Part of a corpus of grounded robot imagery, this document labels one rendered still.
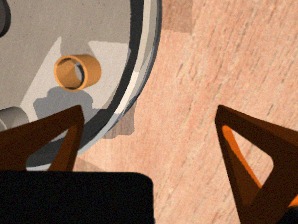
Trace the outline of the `grey metal bushing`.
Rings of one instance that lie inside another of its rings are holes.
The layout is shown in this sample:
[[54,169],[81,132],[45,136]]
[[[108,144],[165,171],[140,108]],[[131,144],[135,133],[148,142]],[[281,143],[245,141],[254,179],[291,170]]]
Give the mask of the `grey metal bushing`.
[[0,111],[0,131],[29,123],[27,114],[19,107],[10,107]]

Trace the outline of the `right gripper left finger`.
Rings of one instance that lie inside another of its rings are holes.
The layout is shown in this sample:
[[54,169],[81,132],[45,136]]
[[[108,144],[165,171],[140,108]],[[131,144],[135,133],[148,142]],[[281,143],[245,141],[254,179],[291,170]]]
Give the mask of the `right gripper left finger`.
[[73,171],[85,118],[81,105],[0,132],[0,170],[27,170],[30,155],[67,131],[47,171]]

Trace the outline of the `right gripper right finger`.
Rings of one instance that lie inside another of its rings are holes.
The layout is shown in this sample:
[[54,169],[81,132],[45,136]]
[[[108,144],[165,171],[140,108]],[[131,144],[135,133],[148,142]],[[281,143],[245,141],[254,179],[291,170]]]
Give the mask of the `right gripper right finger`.
[[[240,224],[276,224],[298,206],[298,131],[224,105],[218,105],[214,122]],[[230,128],[271,157],[273,169],[263,185]]]

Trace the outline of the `bronze bushing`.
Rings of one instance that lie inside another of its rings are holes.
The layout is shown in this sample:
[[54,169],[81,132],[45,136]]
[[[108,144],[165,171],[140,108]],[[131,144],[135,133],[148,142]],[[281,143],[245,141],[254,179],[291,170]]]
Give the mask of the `bronze bushing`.
[[[84,82],[76,76],[75,64],[77,61],[84,69]],[[54,76],[57,83],[69,92],[77,92],[96,84],[101,78],[101,73],[102,70],[98,60],[88,54],[62,56],[54,66]]]

